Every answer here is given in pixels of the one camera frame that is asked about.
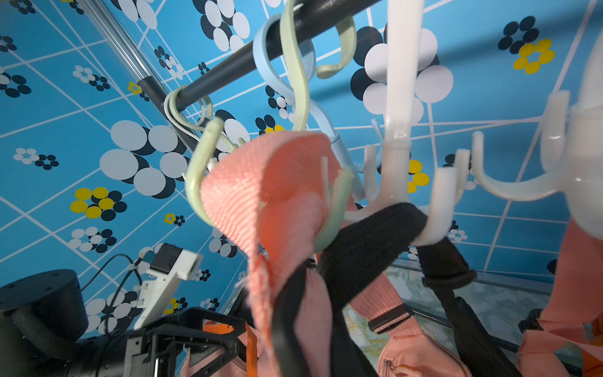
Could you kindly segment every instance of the pink bag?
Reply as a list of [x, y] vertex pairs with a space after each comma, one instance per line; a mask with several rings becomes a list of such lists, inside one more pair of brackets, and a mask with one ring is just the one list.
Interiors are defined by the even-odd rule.
[[[201, 200], [207, 214], [248, 256], [248, 289], [256, 326], [274, 370], [258, 375], [286, 376], [279, 370], [271, 339], [275, 299], [293, 272], [314, 253], [314, 238], [327, 214], [321, 159], [328, 158], [329, 182], [339, 170], [327, 136], [283, 131], [264, 135], [232, 152], [203, 182]], [[349, 209], [355, 209], [350, 201]], [[262, 244], [266, 258], [258, 254]], [[352, 302], [372, 320], [402, 304], [382, 275]], [[306, 270], [306, 286], [294, 332], [313, 377], [330, 376], [332, 310], [321, 276]], [[413, 318], [389, 332], [392, 338], [381, 361], [380, 376], [470, 376], [455, 357], [437, 346]]]

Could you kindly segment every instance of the multi-hook hanger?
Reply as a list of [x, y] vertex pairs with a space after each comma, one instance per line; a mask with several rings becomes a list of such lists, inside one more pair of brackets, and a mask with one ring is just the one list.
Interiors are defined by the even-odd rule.
[[545, 173], [525, 182], [501, 182], [484, 171], [484, 134], [473, 134], [472, 172], [489, 193], [515, 201], [533, 201], [564, 192], [576, 223], [603, 239], [603, 31], [582, 76], [578, 103], [570, 111], [569, 92], [550, 95], [540, 121], [540, 162]]
[[[364, 182], [369, 205], [346, 212], [345, 220], [353, 223], [396, 203], [410, 202], [408, 167], [412, 98], [417, 75], [424, 0], [390, 1], [388, 3], [387, 112], [381, 164], [381, 187], [376, 181], [376, 147], [365, 149]], [[425, 228], [411, 243], [414, 246], [434, 244], [446, 236], [457, 201], [464, 192], [469, 173], [469, 151], [458, 150], [459, 163], [454, 168], [437, 168]]]

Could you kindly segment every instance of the pink strap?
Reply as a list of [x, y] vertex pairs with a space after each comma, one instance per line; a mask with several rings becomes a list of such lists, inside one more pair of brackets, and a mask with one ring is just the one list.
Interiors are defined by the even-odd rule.
[[[569, 341], [603, 361], [603, 347], [589, 343], [584, 324], [603, 312], [603, 241], [592, 238], [573, 220], [557, 261], [551, 300], [538, 322], [544, 331], [525, 333], [520, 349], [520, 371], [525, 376], [566, 376], [553, 351]], [[548, 356], [534, 357], [534, 354]]]
[[[358, 314], [365, 317], [369, 321], [374, 320], [378, 316], [387, 313], [393, 308], [402, 305], [402, 299], [398, 292], [391, 284], [390, 280], [384, 273], [381, 273], [364, 291], [354, 297], [350, 306]], [[404, 318], [408, 318], [410, 314], [404, 314], [401, 317], [391, 320], [389, 323], [381, 326], [379, 329], [387, 328], [391, 324], [398, 322]], [[422, 335], [423, 330], [419, 327], [414, 318], [409, 318], [395, 327], [388, 334], [391, 336], [405, 337], [410, 335]]]
[[[248, 256], [251, 311], [275, 366], [270, 333], [274, 300], [293, 271], [313, 254], [314, 238], [327, 214], [323, 156], [332, 183], [339, 163], [327, 136], [292, 131], [263, 135], [222, 160], [200, 190], [209, 218]], [[258, 254], [260, 242], [267, 258]], [[330, 315], [324, 281], [316, 272], [308, 274], [294, 328], [313, 377], [330, 374]]]

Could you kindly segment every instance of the white circle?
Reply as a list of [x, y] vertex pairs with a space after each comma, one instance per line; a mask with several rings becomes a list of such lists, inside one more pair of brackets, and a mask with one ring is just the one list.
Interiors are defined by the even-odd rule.
[[450, 69], [444, 66], [427, 67], [415, 81], [417, 97], [427, 103], [440, 102], [452, 90], [454, 78]]
[[71, 241], [67, 242], [67, 245], [69, 245], [69, 247], [72, 249], [77, 249], [81, 245], [81, 239], [74, 238]]
[[113, 316], [117, 319], [124, 318], [126, 315], [128, 315], [131, 309], [132, 306], [129, 302], [122, 302], [113, 311]]
[[371, 80], [378, 83], [387, 81], [388, 45], [378, 43], [371, 47], [364, 58], [364, 69]]
[[94, 236], [95, 234], [98, 233], [98, 228], [95, 226], [91, 226], [89, 228], [86, 229], [86, 235], [87, 236]]
[[151, 267], [151, 264], [148, 262], [140, 262], [138, 263], [138, 273], [139, 274], [144, 274], [147, 272], [147, 270], [149, 269], [149, 267]]
[[134, 187], [142, 195], [157, 195], [163, 191], [165, 185], [165, 176], [155, 168], [141, 169], [134, 176]]
[[71, 237], [73, 238], [82, 238], [83, 236], [85, 236], [86, 231], [84, 229], [75, 229], [73, 232], [71, 232]]
[[[117, 319], [115, 319], [115, 317], [109, 317], [109, 319], [107, 320], [107, 330], [111, 332], [115, 330], [115, 326], [117, 326]], [[102, 321], [98, 325], [98, 332], [100, 332], [101, 334], [105, 334], [105, 321]]]
[[149, 143], [160, 152], [171, 152], [178, 146], [178, 136], [166, 125], [157, 125], [149, 131]]
[[[213, 2], [208, 1], [205, 4], [213, 4]], [[220, 49], [220, 51], [228, 51], [230, 42], [224, 30], [220, 28], [213, 29], [213, 41], [216, 43], [216, 46]]]
[[147, 133], [133, 121], [119, 121], [111, 127], [111, 139], [119, 148], [136, 151], [147, 143]]
[[374, 83], [368, 86], [362, 95], [364, 107], [371, 114], [385, 114], [387, 105], [387, 85]]
[[417, 98], [412, 98], [412, 114], [411, 114], [411, 124], [417, 124], [423, 119], [423, 112], [425, 109], [423, 108], [423, 103]]
[[212, 236], [214, 238], [220, 238], [222, 237], [224, 234], [222, 232], [220, 232], [220, 230], [218, 228], [213, 228], [212, 230]]
[[247, 17], [241, 12], [236, 12], [232, 16], [232, 26], [235, 28], [235, 33], [245, 39], [249, 36], [250, 28]]
[[205, 2], [205, 15], [213, 27], [217, 28], [222, 25], [222, 14], [220, 13], [218, 4], [214, 3], [213, 1]]
[[236, 119], [231, 118], [224, 122], [224, 132], [226, 132], [226, 135], [230, 140], [232, 140], [233, 143], [238, 144], [239, 146], [242, 146], [242, 144], [239, 144], [239, 138], [248, 143], [251, 141], [249, 132], [247, 132], [245, 126], [243, 126]]
[[144, 258], [145, 255], [148, 252], [152, 252], [153, 248], [152, 247], [143, 247], [139, 252], [138, 252], [138, 258]]
[[438, 40], [428, 29], [421, 29], [421, 45], [418, 49], [417, 72], [427, 68], [438, 52]]
[[232, 0], [218, 0], [218, 8], [226, 18], [231, 18], [235, 13], [235, 3]]
[[231, 251], [232, 251], [232, 246], [230, 246], [229, 243], [225, 243], [224, 245], [222, 245], [222, 247], [220, 247], [220, 255], [221, 256], [228, 256]]
[[140, 15], [142, 22], [144, 22], [149, 29], [156, 30], [157, 16], [155, 15], [155, 11], [153, 8], [151, 8], [149, 3], [146, 1], [137, 1], [136, 8], [138, 9], [138, 14]]
[[287, 102], [285, 101], [284, 97], [278, 97], [276, 99], [276, 104], [279, 105], [279, 107], [285, 107], [285, 106], [287, 106]]
[[220, 251], [220, 247], [222, 247], [222, 241], [219, 238], [214, 238], [209, 243], [209, 251], [212, 253], [217, 253]]
[[124, 12], [125, 16], [132, 22], [138, 21], [138, 11], [132, 0], [118, 0], [121, 11]]
[[86, 332], [92, 332], [92, 331], [96, 330], [96, 328], [100, 324], [101, 324], [101, 317], [99, 317], [98, 315], [89, 315], [88, 316], [88, 328], [86, 329]]
[[103, 299], [94, 299], [86, 305], [86, 314], [87, 315], [96, 315], [103, 311], [105, 308], [105, 300]]
[[81, 252], [87, 253], [90, 250], [92, 250], [92, 244], [90, 242], [84, 242], [82, 245], [80, 245]]
[[170, 178], [180, 178], [182, 173], [186, 173], [188, 164], [185, 157], [180, 153], [169, 152], [161, 157], [159, 168], [162, 173]]
[[100, 234], [90, 237], [90, 243], [92, 243], [93, 245], [98, 245], [102, 241], [103, 241], [103, 236], [101, 236]]
[[[107, 306], [111, 306], [111, 300], [113, 300], [114, 294], [115, 294], [115, 292], [111, 293], [109, 295], [109, 297], [107, 297]], [[124, 298], [125, 298], [125, 293], [123, 293], [122, 291], [119, 291], [119, 293], [117, 294], [117, 297], [115, 297], [115, 302], [113, 303], [113, 307], [116, 307], [119, 304], [121, 304], [122, 302], [124, 302]]]
[[245, 42], [236, 34], [232, 34], [230, 36], [230, 49], [232, 52], [236, 52], [241, 49], [245, 45]]
[[100, 166], [107, 177], [116, 180], [134, 177], [139, 168], [136, 156], [123, 149], [106, 151], [101, 156]]

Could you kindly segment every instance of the black rod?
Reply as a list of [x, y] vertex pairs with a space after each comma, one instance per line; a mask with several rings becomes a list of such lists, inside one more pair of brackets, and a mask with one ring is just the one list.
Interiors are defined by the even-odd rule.
[[[379, 0], [306, 0], [303, 6], [294, 13], [295, 33], [301, 43], [334, 27], [341, 20], [353, 16]], [[268, 29], [266, 49], [270, 60], [283, 54], [280, 46], [280, 22]], [[253, 61], [253, 42], [226, 58], [211, 71], [193, 81], [182, 89], [176, 98], [178, 111], [197, 102], [200, 98], [216, 92], [218, 89], [253, 72], [256, 64]]]

